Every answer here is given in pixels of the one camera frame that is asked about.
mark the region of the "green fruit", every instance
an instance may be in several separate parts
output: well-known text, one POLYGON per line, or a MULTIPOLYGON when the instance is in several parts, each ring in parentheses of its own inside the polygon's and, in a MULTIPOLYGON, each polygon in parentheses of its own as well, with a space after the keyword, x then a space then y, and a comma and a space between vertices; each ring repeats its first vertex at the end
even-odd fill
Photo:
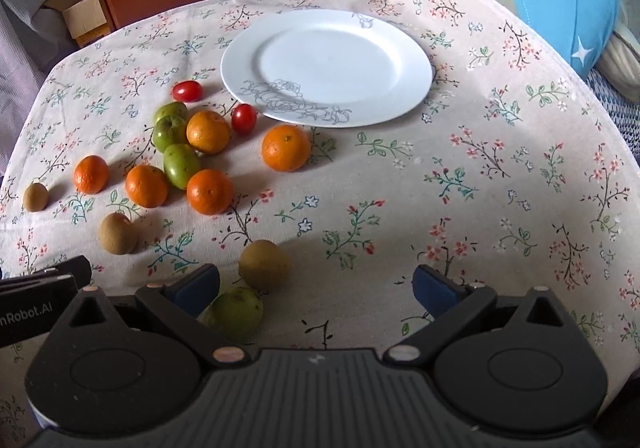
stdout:
POLYGON ((164 174, 180 190, 200 171, 200 159, 188 144, 170 144, 164 151, 164 174))
POLYGON ((240 255, 238 273, 254 289, 273 291, 289 279, 291 261, 273 242, 256 240, 240 255))
POLYGON ((179 116, 160 118, 154 127, 152 142, 161 154, 171 144, 187 143, 187 122, 179 116))
POLYGON ((171 102, 156 110, 154 114, 154 124, 161 120, 165 116, 178 116, 179 118, 183 118, 185 121, 187 119, 188 109, 187 105, 183 102, 171 102))
POLYGON ((257 294, 236 287, 213 301, 203 316, 204 324, 233 342, 242 342, 258 330, 263 310, 257 294))

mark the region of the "plate rim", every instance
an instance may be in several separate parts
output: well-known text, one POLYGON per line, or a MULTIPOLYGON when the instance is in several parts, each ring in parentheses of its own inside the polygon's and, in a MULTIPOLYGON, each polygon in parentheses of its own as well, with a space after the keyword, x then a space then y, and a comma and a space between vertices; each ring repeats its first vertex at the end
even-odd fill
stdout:
MULTIPOLYGON (((351 25, 351 27, 358 27, 357 24, 346 24, 346 25, 351 25)), ((257 50, 258 47, 260 47, 260 45, 263 44, 265 41, 266 41, 266 38, 258 39, 257 44, 254 45, 255 50, 257 50)), ((399 50, 403 46, 399 46, 399 45, 395 46, 395 49, 399 50)), ((406 56, 407 53, 401 52, 399 53, 399 55, 406 56)), ((419 66, 412 61, 404 60, 404 63, 405 64, 408 63, 412 68, 419 66)), ((412 74, 417 75, 419 74, 419 72, 414 71, 412 72, 412 74)), ((236 100, 238 100, 241 103, 245 103, 253 106, 261 114, 263 114, 264 116, 267 116, 268 118, 271 118, 277 121, 282 121, 284 123, 316 126, 318 128, 354 128, 358 126, 370 126, 372 124, 385 123, 387 121, 394 120, 395 118, 399 118, 411 112, 412 110, 414 110, 415 107, 418 107, 420 103, 430 93, 431 88, 433 87, 434 75, 433 75, 433 64, 431 63, 431 59, 427 51, 413 37, 411 37, 411 35, 402 31, 395 24, 392 24, 386 20, 382 20, 381 18, 372 16, 370 14, 359 13, 357 11, 345 11, 340 9, 294 9, 292 11, 286 11, 282 13, 273 13, 265 18, 257 20, 254 24, 252 24, 251 26, 249 26, 248 28, 240 32, 238 35, 236 35, 233 38, 233 40, 230 42, 228 47, 226 47, 225 51, 223 52, 223 55, 220 61, 220 77, 222 78, 223 85, 225 86, 226 90, 229 92, 229 94, 231 94, 232 97, 234 97, 236 100), (293 99, 295 97, 299 97, 303 104, 309 104, 309 105, 312 105, 313 108, 315 109, 328 111, 328 113, 325 114, 324 117, 329 119, 318 119, 313 115, 304 115, 304 114, 299 117, 294 117, 293 114, 295 114, 295 112, 293 112, 292 110, 283 111, 283 112, 277 112, 277 111, 271 110, 270 108, 265 107, 256 101, 257 94, 255 93, 255 91, 254 91, 254 94, 251 95, 251 94, 242 93, 241 88, 236 89, 236 83, 234 82, 234 80, 231 81, 231 83, 233 84, 233 88, 231 88, 232 86, 230 85, 230 81, 228 77, 226 77, 225 75, 225 69, 228 68, 229 56, 233 56, 232 54, 231 55, 229 54, 229 50, 233 49, 234 43, 238 39, 240 39, 240 42, 243 43, 246 40, 246 38, 251 37, 251 34, 254 31, 259 30, 260 26, 263 26, 263 25, 267 26, 268 24, 274 24, 277 21, 282 23, 286 20, 286 18, 298 18, 298 17, 304 18, 305 16, 308 16, 311 14, 317 16, 319 12, 322 14, 330 14, 328 18, 335 17, 337 22, 343 22, 343 23, 346 22, 345 17, 347 15, 349 15, 349 20, 352 20, 353 18, 357 17, 359 21, 358 25, 360 25, 361 30, 369 30, 374 25, 372 24, 370 27, 366 28, 364 24, 368 24, 370 21, 375 20, 377 22, 384 24, 386 27, 386 30, 391 31, 392 35, 399 36, 404 42, 403 46, 408 45, 409 48, 413 50, 417 56, 420 57, 420 60, 424 60, 424 64, 427 65, 427 68, 424 70, 424 77, 420 79, 419 83, 417 83, 418 86, 422 87, 420 90, 424 91, 424 94, 420 97, 420 99, 418 100, 417 99, 418 96, 416 96, 416 99, 414 101, 407 103, 406 105, 403 105, 404 108, 402 108, 401 110, 392 110, 391 108, 386 111, 382 110, 382 113, 385 113, 385 112, 387 113, 386 116, 375 116, 372 118, 368 118, 366 115, 361 113, 358 115, 358 117, 354 121, 353 118, 350 116, 350 114, 352 113, 352 110, 350 108, 346 108, 346 107, 340 108, 338 105, 324 104, 324 103, 318 103, 318 102, 307 102, 306 100, 304 100, 304 97, 295 90, 295 89, 299 89, 300 86, 298 86, 294 82, 288 82, 286 80, 278 79, 267 84, 268 86, 270 86, 275 82, 283 82, 283 86, 286 89, 290 89, 290 88, 294 89, 290 92, 293 92, 295 96, 290 96, 289 98, 293 99), (347 112, 348 114, 347 114, 346 120, 341 121, 340 118, 344 118, 343 112, 347 112)), ((243 81, 243 83, 247 83, 247 82, 251 83, 251 80, 243 81)), ((273 94, 282 96, 284 100, 285 99, 284 95, 280 94, 282 90, 283 89, 273 89, 270 91, 267 90, 266 92, 272 92, 273 94)), ((381 96, 380 98, 374 98, 374 99, 376 102, 384 102, 385 96, 381 96)), ((364 104, 364 103, 367 103, 367 101, 371 101, 371 100, 372 98, 367 98, 361 101, 356 101, 355 103, 364 104)))

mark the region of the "white tablecloth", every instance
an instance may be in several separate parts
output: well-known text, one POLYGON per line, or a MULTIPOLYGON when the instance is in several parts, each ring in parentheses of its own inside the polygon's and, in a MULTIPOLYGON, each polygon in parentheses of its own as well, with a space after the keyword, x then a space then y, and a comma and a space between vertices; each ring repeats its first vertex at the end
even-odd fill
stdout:
MULTIPOLYGON (((412 296, 418 263, 502 294, 547 285, 603 361, 610 400, 640 360, 638 174, 590 90, 492 0, 212 0, 117 31, 52 71, 0 192, 0 257, 5 274, 19 276, 84 254, 110 294, 214 262, 229 288, 244 245, 268 238, 290 254, 295 274, 264 297, 257 346, 392 345, 430 321, 412 296), (229 42, 265 16, 315 8, 380 18, 411 35, 433 63, 428 98, 385 124, 309 128, 310 164, 293 174, 260 160, 274 125, 261 118, 254 135, 205 161, 236 187, 226 215, 198 215, 183 196, 155 210, 133 205, 122 180, 135 164, 162 164, 151 118, 171 86, 199 80, 199 106, 228 117, 236 101, 218 68, 229 42), (89 154, 111 167, 110 186, 95 196, 70 181, 89 154), (21 209, 32 180, 52 193, 38 214, 21 209), (116 210, 142 229, 131 256, 110 256, 95 236, 116 210)), ((21 379, 39 341, 0 351, 9 446, 34 429, 21 379)))

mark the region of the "red cherry tomato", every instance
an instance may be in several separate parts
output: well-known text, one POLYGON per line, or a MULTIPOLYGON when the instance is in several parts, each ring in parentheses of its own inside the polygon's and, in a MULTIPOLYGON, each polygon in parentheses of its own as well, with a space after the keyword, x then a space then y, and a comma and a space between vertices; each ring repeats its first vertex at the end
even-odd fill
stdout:
POLYGON ((202 85, 194 80, 180 82, 174 85, 171 95, 177 102, 197 102, 202 97, 202 85))
POLYGON ((240 136, 247 136, 255 127, 258 115, 255 109, 246 103, 238 105, 231 112, 231 126, 240 136))

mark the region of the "brown kiwi fruit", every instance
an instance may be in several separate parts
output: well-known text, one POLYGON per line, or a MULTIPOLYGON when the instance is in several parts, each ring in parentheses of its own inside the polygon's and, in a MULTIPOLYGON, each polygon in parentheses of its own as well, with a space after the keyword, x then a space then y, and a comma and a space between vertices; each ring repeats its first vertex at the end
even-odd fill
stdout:
POLYGON ((43 184, 31 183, 22 196, 22 206, 30 213, 40 212, 49 204, 49 191, 43 184))
POLYGON ((273 291, 289 279, 291 260, 270 240, 256 240, 240 255, 238 273, 254 289, 273 291))
POLYGON ((138 231, 127 216, 112 213, 100 223, 98 240, 108 253, 127 254, 131 253, 138 243, 138 231))

